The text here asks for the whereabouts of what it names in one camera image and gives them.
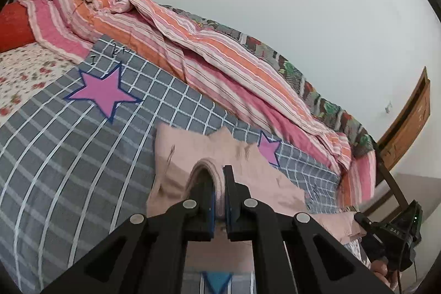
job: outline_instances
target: striped blanket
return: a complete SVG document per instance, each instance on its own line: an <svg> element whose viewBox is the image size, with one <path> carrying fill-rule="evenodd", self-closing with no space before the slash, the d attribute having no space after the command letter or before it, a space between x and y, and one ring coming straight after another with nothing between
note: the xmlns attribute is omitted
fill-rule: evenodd
<svg viewBox="0 0 441 294"><path fill-rule="evenodd" d="M43 46L59 49L61 55L80 62L91 44L108 34L240 119L275 133L341 174L340 205L359 204L372 197L373 152L354 158L345 134L312 116L271 65L230 37L201 29L152 0L19 2L28 8L31 28ZM70 42L79 46L73 49Z"/></svg>

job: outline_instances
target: red cloth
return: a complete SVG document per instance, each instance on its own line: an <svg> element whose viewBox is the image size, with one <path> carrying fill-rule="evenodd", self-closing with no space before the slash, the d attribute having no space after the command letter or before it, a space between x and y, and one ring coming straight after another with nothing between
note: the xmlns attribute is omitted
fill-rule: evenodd
<svg viewBox="0 0 441 294"><path fill-rule="evenodd" d="M18 2L7 4L0 12L0 53L35 42L26 8Z"/></svg>

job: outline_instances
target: pink star patch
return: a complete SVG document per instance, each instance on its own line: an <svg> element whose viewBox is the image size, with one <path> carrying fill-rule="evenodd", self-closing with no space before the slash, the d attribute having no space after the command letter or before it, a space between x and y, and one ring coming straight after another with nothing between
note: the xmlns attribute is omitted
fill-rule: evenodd
<svg viewBox="0 0 441 294"><path fill-rule="evenodd" d="M263 131L260 132L259 144L257 148L263 157L265 157L268 162L274 166L280 166L279 160L276 156L276 151L279 148L281 140L271 141Z"/></svg>
<svg viewBox="0 0 441 294"><path fill-rule="evenodd" d="M141 99L121 89L121 63L102 78L80 70L84 86L65 97L65 100L91 100L110 123L116 112L118 103L140 103Z"/></svg>

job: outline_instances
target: round metal rivet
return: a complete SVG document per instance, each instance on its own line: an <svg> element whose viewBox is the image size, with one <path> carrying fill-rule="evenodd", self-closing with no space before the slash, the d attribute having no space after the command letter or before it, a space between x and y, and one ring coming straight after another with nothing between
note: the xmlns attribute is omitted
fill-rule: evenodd
<svg viewBox="0 0 441 294"><path fill-rule="evenodd" d="M182 203L182 206L184 206L184 208L186 208L186 209L195 208L196 205L197 205L197 202L194 199L187 199L184 201L184 203Z"/></svg>
<svg viewBox="0 0 441 294"><path fill-rule="evenodd" d="M308 223L311 217L307 213L298 213L296 216L297 220L300 223Z"/></svg>
<svg viewBox="0 0 441 294"><path fill-rule="evenodd" d="M141 224L144 221L144 216L140 214L136 214L130 217L130 222L133 224Z"/></svg>
<svg viewBox="0 0 441 294"><path fill-rule="evenodd" d="M254 198L247 198L243 204L248 208L254 208L257 206L257 201Z"/></svg>

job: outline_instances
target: plaid pattern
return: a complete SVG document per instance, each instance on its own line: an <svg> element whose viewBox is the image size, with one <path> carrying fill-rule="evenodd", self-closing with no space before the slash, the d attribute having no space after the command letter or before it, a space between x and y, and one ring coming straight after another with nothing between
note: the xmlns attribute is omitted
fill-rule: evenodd
<svg viewBox="0 0 441 294"><path fill-rule="evenodd" d="M119 104L113 124L90 101L63 100L82 86L78 68L102 77L119 62L121 87L143 102ZM225 126L248 143L260 136L260 129L107 36L78 68L0 128L0 260L24 293L39 292L130 215L145 213L158 122L203 134ZM285 142L277 154L279 170L306 191L311 212L339 212L338 175ZM253 278L234 276L228 293L253 292ZM184 276L183 294L204 290L200 274Z"/></svg>

